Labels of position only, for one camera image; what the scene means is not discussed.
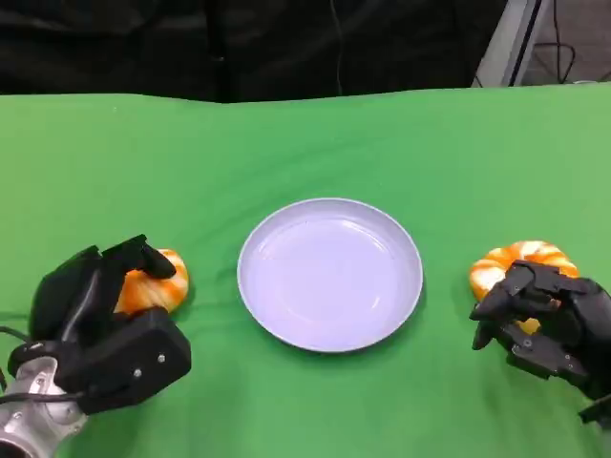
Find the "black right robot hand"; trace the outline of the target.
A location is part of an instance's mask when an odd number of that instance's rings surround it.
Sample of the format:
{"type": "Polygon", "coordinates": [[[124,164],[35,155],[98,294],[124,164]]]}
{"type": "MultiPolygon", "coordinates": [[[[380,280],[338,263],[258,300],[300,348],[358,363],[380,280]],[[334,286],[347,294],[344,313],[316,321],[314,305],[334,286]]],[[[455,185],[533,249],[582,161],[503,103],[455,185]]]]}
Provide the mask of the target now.
{"type": "Polygon", "coordinates": [[[517,260],[470,319],[474,350],[497,341],[516,368],[559,377],[592,400],[610,394],[610,295],[597,282],[517,260]]]}

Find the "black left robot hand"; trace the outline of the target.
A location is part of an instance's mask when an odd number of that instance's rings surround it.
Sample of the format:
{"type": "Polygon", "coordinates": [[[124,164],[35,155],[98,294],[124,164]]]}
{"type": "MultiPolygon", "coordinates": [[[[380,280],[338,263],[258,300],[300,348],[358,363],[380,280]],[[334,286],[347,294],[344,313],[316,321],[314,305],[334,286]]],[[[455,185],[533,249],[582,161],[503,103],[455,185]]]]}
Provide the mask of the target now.
{"type": "Polygon", "coordinates": [[[32,299],[29,334],[34,341],[76,342],[92,338],[108,325],[127,274],[155,280],[172,278],[177,269],[144,235],[104,251],[92,245],[43,277],[32,299]]]}

